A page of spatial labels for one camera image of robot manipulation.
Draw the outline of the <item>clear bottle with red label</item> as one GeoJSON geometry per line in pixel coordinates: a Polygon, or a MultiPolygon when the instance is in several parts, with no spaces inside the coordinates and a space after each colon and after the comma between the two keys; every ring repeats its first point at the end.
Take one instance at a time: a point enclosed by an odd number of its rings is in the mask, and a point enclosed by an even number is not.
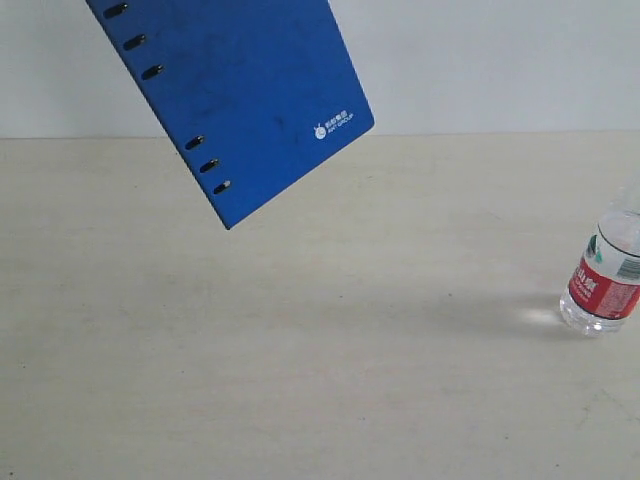
{"type": "Polygon", "coordinates": [[[559,300],[564,322],[587,337],[615,333],[639,301],[639,177],[598,219],[559,300]]]}

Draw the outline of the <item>blue ring binder notebook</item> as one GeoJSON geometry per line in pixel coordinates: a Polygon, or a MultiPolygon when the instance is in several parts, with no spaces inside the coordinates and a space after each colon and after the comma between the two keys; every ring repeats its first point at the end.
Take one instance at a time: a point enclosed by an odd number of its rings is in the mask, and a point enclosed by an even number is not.
{"type": "Polygon", "coordinates": [[[374,126],[326,0],[88,6],[226,228],[374,126]]]}

